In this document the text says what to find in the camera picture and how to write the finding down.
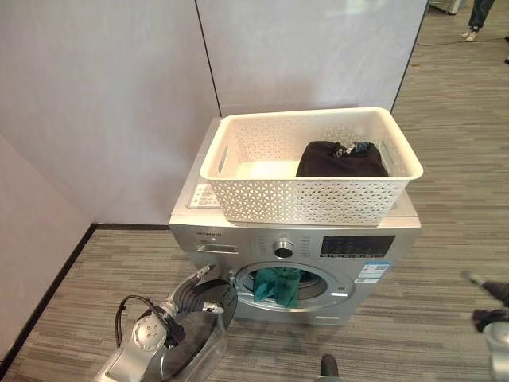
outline washing machine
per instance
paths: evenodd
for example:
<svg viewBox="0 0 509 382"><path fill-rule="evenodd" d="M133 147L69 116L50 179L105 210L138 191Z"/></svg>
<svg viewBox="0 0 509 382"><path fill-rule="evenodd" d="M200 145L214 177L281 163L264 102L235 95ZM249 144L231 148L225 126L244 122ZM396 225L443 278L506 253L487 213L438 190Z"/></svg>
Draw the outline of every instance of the washing machine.
<svg viewBox="0 0 509 382"><path fill-rule="evenodd" d="M224 217L200 167L220 119L213 119L169 221L181 249L197 266L215 264L235 285L237 318L344 324L421 229L406 193L376 227L233 223ZM272 298L255 301L256 272L289 267L302 271L298 306Z"/></svg>

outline white wall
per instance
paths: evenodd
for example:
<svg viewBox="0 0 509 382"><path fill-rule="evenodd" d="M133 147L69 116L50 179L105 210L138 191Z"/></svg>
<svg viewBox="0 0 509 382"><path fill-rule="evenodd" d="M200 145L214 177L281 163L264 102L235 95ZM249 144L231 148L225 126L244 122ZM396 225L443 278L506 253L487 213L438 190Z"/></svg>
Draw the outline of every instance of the white wall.
<svg viewBox="0 0 509 382"><path fill-rule="evenodd" d="M218 115L189 0L2 0L0 133L95 222L165 224Z"/></svg>
<svg viewBox="0 0 509 382"><path fill-rule="evenodd" d="M198 0L223 115L391 109L427 0Z"/></svg>
<svg viewBox="0 0 509 382"><path fill-rule="evenodd" d="M0 135L0 360L90 222Z"/></svg>

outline shoe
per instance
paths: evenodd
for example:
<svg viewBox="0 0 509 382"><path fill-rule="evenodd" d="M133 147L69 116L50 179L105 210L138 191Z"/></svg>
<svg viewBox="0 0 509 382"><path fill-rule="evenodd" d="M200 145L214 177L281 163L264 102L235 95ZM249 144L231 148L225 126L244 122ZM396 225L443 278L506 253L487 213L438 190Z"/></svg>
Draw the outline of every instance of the shoe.
<svg viewBox="0 0 509 382"><path fill-rule="evenodd" d="M466 41L468 42L474 42L476 40L476 37L477 37L477 32L470 32L466 38Z"/></svg>

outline jeans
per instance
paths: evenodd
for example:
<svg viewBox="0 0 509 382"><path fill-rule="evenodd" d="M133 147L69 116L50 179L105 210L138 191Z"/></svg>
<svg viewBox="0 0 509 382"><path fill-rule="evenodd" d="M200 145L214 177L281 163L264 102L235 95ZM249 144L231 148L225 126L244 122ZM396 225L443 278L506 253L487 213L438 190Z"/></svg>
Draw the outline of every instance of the jeans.
<svg viewBox="0 0 509 382"><path fill-rule="evenodd" d="M468 26L475 31L481 29L495 0L474 0Z"/></svg>

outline laundry basket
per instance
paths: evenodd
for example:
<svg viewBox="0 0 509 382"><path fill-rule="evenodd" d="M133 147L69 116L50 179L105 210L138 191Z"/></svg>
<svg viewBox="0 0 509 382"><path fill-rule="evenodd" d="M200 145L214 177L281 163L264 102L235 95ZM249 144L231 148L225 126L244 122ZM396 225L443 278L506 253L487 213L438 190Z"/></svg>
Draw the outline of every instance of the laundry basket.
<svg viewBox="0 0 509 382"><path fill-rule="evenodd" d="M295 177L312 141L373 142L389 177ZM359 107L228 116L200 175L230 221L377 225L422 167L388 111Z"/></svg>

